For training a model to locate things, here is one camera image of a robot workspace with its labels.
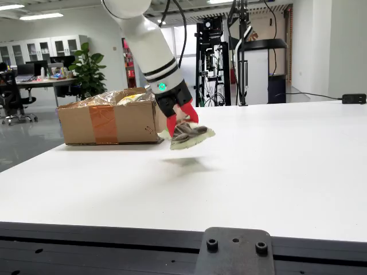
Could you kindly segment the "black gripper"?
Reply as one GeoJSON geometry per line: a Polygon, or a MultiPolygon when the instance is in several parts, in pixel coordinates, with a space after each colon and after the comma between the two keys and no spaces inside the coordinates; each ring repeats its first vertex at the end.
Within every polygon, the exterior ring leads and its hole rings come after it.
{"type": "Polygon", "coordinates": [[[184,120],[193,123],[199,122],[198,114],[192,106],[192,99],[192,95],[184,81],[166,92],[155,94],[155,100],[160,110],[167,117],[166,125],[171,138],[177,125],[177,115],[173,109],[176,104],[185,114],[184,120]]]}

